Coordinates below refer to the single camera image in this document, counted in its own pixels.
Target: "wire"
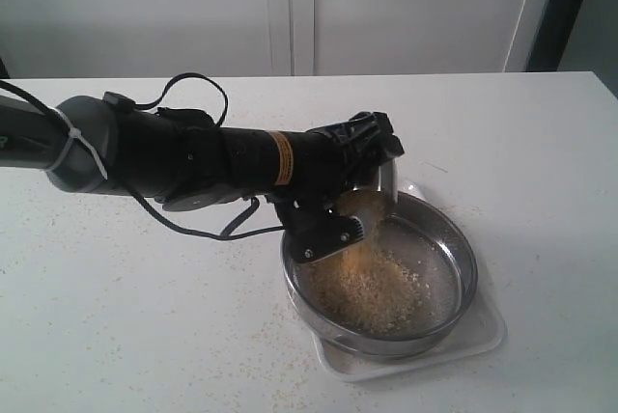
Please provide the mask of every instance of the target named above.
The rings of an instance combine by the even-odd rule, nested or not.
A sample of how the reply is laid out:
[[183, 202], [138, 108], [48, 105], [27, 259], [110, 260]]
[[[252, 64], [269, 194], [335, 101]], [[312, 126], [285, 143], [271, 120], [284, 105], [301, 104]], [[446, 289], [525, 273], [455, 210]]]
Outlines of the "wire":
[[[223, 113], [221, 114], [221, 117], [219, 118], [219, 120], [218, 120], [218, 122], [216, 124], [217, 126], [221, 126], [223, 124], [223, 122], [225, 121], [225, 118], [226, 118], [227, 112], [228, 112], [228, 96], [227, 96], [227, 94], [221, 88], [221, 86], [219, 84], [217, 84], [216, 82], [214, 82], [214, 80], [212, 80], [212, 79], [210, 79], [210, 78], [208, 78], [205, 75], [202, 75], [200, 73], [187, 72], [187, 73], [182, 73], [180, 75], [177, 75], [176, 77], [172, 78], [167, 83], [167, 85], [163, 89], [163, 93], [161, 94], [159, 99], [157, 99], [157, 100], [155, 100], [155, 101], [153, 101], [151, 103], [148, 103], [148, 104], [137, 104], [135, 106], [136, 109], [139, 109], [139, 110], [149, 110], [149, 109], [153, 109], [154, 107], [157, 107], [158, 104], [163, 99], [163, 97], [167, 94], [169, 89], [175, 83], [178, 83], [179, 81], [184, 80], [185, 78], [202, 78], [202, 79], [210, 82], [217, 90], [219, 90], [221, 92], [221, 94], [223, 95], [223, 98], [225, 100], [225, 105], [224, 105], [224, 108], [223, 108]], [[42, 114], [44, 114], [46, 117], [49, 118], [50, 123], [53, 124], [63, 134], [63, 136], [67, 135], [69, 133], [70, 129], [72, 128], [72, 124], [66, 123], [62, 119], [62, 117], [60, 117], [53, 109], [51, 109], [50, 107], [47, 107], [38, 98], [36, 98], [35, 96], [33, 96], [30, 93], [26, 92], [25, 90], [17, 87], [16, 85], [13, 85], [13, 84], [11, 84], [9, 82], [5, 82], [4, 80], [0, 80], [0, 89], [5, 90], [5, 91], [7, 91], [9, 93], [12, 93], [15, 96], [21, 97], [23, 100], [25, 100], [26, 102], [28, 102], [29, 104], [34, 106], [37, 110], [39, 110]], [[91, 150], [84, 144], [83, 141], [75, 140], [75, 143], [78, 146], [80, 146], [84, 151], [86, 151], [88, 153], [91, 152]], [[235, 228], [237, 228], [238, 225], [240, 225], [242, 222], [244, 222], [244, 220], [246, 220], [251, 214], [253, 214], [255, 212], [257, 207], [255, 206], [255, 203], [253, 202], [253, 199], [255, 199], [257, 201], [257, 198], [253, 198], [251, 200], [252, 201], [251, 202], [251, 206], [247, 210], [242, 212], [234, 220], [232, 220], [232, 222], [230, 222], [230, 225], [228, 225], [224, 229], [224, 231], [223, 231], [224, 234], [213, 234], [213, 233], [208, 233], [208, 232], [202, 232], [202, 231], [199, 231], [199, 230], [192, 230], [192, 229], [185, 228], [185, 227], [182, 227], [180, 225], [177, 225], [176, 223], [172, 222], [168, 218], [166, 218], [163, 215], [161, 215], [161, 213], [159, 213], [153, 206], [151, 206], [151, 204], [148, 201], [146, 201], [144, 196], [142, 196], [141, 193], [139, 191], [137, 191], [137, 189], [135, 189], [130, 183], [128, 183], [120, 174], [116, 173], [116, 171], [114, 169], [112, 169], [112, 167], [109, 165], [109, 162], [107, 162], [107, 160], [97, 150], [95, 150], [95, 151], [98, 154], [100, 162], [101, 162], [102, 166], [105, 168], [105, 170], [107, 171], [109, 177], [112, 178], [113, 180], [115, 180], [118, 184], [120, 184], [124, 188], [124, 190], [133, 199], [135, 199], [135, 201], [137, 201], [137, 203], [141, 207], [143, 207], [157, 222], [159, 222], [161, 225], [169, 228], [170, 230], [172, 230], [172, 231], [174, 231], [176, 233], [186, 234], [186, 235], [190, 235], [190, 236], [205, 237], [205, 238], [208, 238], [208, 239], [213, 239], [215, 241], [234, 241], [234, 240], [237, 240], [237, 239], [244, 239], [246, 237], [255, 236], [257, 234], [281, 232], [281, 231], [285, 230], [283, 228], [283, 226], [278, 226], [278, 227], [261, 228], [259, 230], [253, 230], [251, 232], [246, 232], [246, 233], [229, 234], [231, 231], [233, 231]]]
[[185, 72], [185, 73], [180, 73], [176, 75], [175, 77], [171, 78], [167, 82], [165, 87], [163, 87], [163, 92], [161, 93], [161, 96], [159, 96], [153, 102], [148, 102], [145, 104], [135, 104], [135, 109], [139, 111], [150, 111], [151, 109], [156, 108], [160, 104], [160, 102], [163, 101], [163, 98], [165, 97], [165, 95], [167, 95], [167, 92], [169, 92], [174, 85], [176, 85], [178, 82], [185, 80], [187, 78], [199, 78], [201, 80], [206, 80], [211, 85], [213, 85], [213, 87], [216, 88], [219, 91], [219, 93], [223, 96], [223, 112], [221, 113], [221, 117], [219, 117], [219, 120], [217, 121], [217, 123], [214, 125], [217, 127], [222, 126], [223, 123], [225, 122], [225, 118], [228, 115], [228, 105], [229, 105], [228, 95], [227, 93], [225, 93], [225, 90], [223, 90], [223, 88], [221, 88], [221, 86], [218, 83], [216, 83], [211, 78], [206, 77], [205, 75], [198, 73], [198, 72]]

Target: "table surface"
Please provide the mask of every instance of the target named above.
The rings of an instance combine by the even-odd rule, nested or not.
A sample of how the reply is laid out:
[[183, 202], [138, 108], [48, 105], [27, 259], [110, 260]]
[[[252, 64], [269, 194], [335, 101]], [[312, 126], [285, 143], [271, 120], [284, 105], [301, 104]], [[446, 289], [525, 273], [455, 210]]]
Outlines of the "table surface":
[[[2, 411], [615, 411], [618, 101], [591, 73], [225, 78], [227, 125], [303, 130], [386, 111], [400, 175], [462, 227], [509, 335], [358, 385], [329, 377], [286, 298], [280, 234], [217, 243], [131, 199], [0, 170]], [[46, 103], [160, 79], [24, 80]], [[220, 112], [207, 84], [165, 103]], [[239, 204], [170, 214], [218, 231]], [[276, 221], [271, 206], [249, 226]]]

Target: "white tray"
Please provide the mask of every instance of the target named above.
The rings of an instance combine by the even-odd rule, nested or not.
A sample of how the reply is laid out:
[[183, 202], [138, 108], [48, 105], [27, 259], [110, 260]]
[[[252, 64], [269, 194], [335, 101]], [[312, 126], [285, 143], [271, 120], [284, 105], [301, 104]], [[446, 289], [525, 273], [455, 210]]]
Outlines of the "white tray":
[[[399, 190], [425, 201], [423, 193], [407, 179], [400, 181]], [[474, 300], [451, 334], [435, 347], [414, 357], [382, 363], [368, 361], [340, 350], [313, 331], [312, 335], [318, 359], [326, 371], [342, 381], [357, 382], [488, 352], [496, 348], [506, 336], [506, 324], [493, 304], [490, 293], [479, 283]]]

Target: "white cable tie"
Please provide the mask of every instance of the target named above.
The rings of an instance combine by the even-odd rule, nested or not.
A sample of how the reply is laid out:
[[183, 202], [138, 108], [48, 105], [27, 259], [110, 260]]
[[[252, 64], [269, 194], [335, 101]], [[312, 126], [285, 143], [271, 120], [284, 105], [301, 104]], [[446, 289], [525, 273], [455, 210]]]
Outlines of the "white cable tie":
[[64, 112], [62, 112], [56, 107], [52, 109], [56, 111], [56, 113], [61, 117], [63, 121], [65, 121], [65, 124], [67, 124], [67, 126], [69, 127], [69, 138], [67, 139], [67, 143], [65, 143], [65, 146], [60, 151], [56, 162], [54, 162], [51, 167], [46, 170], [50, 171], [58, 168], [58, 166], [62, 164], [67, 157], [70, 147], [73, 144], [73, 140], [79, 140], [91, 153], [93, 159], [95, 160], [95, 164], [97, 164], [97, 168], [100, 171], [100, 174], [103, 176], [104, 179], [108, 179], [107, 170], [105, 170], [105, 167], [103, 166], [103, 161], [100, 159], [100, 155], [98, 155], [98, 151], [95, 149], [95, 147], [91, 145], [88, 140], [86, 140], [86, 138], [84, 138], [84, 136], [81, 134], [81, 130], [75, 127], [75, 125], [73, 125], [73, 123], [69, 120], [69, 118], [65, 115]]

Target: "orange label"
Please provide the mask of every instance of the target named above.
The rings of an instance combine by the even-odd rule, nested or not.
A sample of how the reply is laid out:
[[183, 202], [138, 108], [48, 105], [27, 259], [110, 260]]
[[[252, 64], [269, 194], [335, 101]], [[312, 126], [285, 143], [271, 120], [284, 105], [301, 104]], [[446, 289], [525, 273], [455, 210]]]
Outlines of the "orange label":
[[286, 135], [280, 131], [269, 131], [268, 134], [277, 144], [277, 149], [279, 150], [279, 176], [274, 184], [275, 186], [290, 184], [294, 171], [294, 153], [292, 152], [292, 145], [290, 141], [288, 141], [288, 138], [286, 138]]

